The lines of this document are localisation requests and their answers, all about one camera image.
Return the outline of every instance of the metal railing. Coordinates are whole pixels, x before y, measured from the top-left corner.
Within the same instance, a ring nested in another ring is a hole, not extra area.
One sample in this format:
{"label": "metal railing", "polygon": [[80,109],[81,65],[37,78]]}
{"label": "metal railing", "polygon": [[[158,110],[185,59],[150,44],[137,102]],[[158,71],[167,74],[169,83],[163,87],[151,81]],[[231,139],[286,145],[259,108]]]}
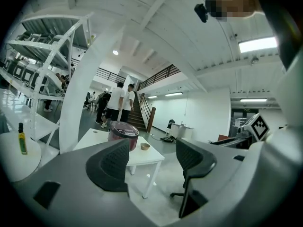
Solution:
{"label": "metal railing", "polygon": [[167,77],[175,75],[178,72],[181,72],[181,71],[174,65],[170,65],[167,68],[163,69],[162,71],[159,71],[157,74],[153,75],[151,78],[148,78],[146,81],[141,82],[138,90],[146,88],[158,81],[161,81]]}
{"label": "metal railing", "polygon": [[148,103],[145,99],[144,93],[142,93],[140,95],[139,105],[140,105],[141,113],[143,114],[143,112],[145,112],[145,115],[146,115],[146,118],[148,121],[146,132],[150,133],[151,128],[152,128],[153,119],[154,119],[155,113],[156,113],[156,108],[152,107],[152,109],[150,109],[150,107],[148,106]]}
{"label": "metal railing", "polygon": [[[76,69],[80,61],[77,59],[74,59],[74,58],[72,58],[71,61],[74,64],[74,68]],[[102,68],[98,68],[98,70],[96,72],[96,76],[104,78],[109,81],[113,81],[115,83],[118,83],[118,82],[124,83],[124,81],[125,81],[124,77],[121,77],[117,74],[114,74],[114,73],[112,73],[108,70],[102,69]]]}

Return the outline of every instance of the black pants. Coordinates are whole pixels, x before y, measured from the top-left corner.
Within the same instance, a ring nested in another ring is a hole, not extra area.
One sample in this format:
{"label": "black pants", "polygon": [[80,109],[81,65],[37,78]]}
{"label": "black pants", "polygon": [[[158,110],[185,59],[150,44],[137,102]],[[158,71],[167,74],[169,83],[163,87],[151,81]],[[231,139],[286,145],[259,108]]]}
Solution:
{"label": "black pants", "polygon": [[111,118],[111,121],[117,121],[119,116],[119,110],[108,108],[106,112],[106,119]]}
{"label": "black pants", "polygon": [[52,101],[51,100],[47,100],[45,102],[45,109],[49,109],[49,105],[51,105]]}
{"label": "black pants", "polygon": [[130,113],[129,110],[123,109],[123,110],[122,110],[122,114],[121,114],[121,119],[120,119],[120,121],[121,121],[121,122],[127,123],[129,113]]}
{"label": "black pants", "polygon": [[98,105],[98,113],[97,113],[97,118],[96,118],[97,122],[102,122],[102,114],[103,114],[105,107],[106,107],[106,105],[103,103]]}

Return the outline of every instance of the staircase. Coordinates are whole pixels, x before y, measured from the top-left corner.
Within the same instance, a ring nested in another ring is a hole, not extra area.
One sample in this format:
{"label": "staircase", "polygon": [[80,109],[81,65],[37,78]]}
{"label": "staircase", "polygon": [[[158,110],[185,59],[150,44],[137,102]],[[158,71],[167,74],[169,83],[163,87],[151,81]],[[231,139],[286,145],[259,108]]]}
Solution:
{"label": "staircase", "polygon": [[139,131],[146,131],[145,124],[142,118],[138,96],[137,93],[134,92],[134,111],[131,111],[128,116],[128,123],[132,126],[136,127]]}

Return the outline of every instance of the olive oil bottle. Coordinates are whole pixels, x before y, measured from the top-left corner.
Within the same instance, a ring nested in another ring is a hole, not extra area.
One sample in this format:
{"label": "olive oil bottle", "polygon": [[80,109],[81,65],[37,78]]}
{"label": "olive oil bottle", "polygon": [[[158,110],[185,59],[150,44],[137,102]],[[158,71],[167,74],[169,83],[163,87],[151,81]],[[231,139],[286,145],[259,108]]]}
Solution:
{"label": "olive oil bottle", "polygon": [[19,145],[20,150],[23,155],[27,155],[27,145],[25,143],[25,134],[23,132],[23,123],[19,123],[19,129],[18,129],[19,135]]}

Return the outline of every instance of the white round table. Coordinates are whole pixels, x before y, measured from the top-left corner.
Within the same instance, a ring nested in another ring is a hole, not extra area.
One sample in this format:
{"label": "white round table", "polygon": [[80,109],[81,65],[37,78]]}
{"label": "white round table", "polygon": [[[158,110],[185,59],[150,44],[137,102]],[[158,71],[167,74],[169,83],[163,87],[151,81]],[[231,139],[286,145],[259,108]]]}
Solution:
{"label": "white round table", "polygon": [[27,155],[20,150],[18,133],[0,134],[0,162],[11,182],[20,181],[35,171],[41,160],[41,148],[26,136]]}

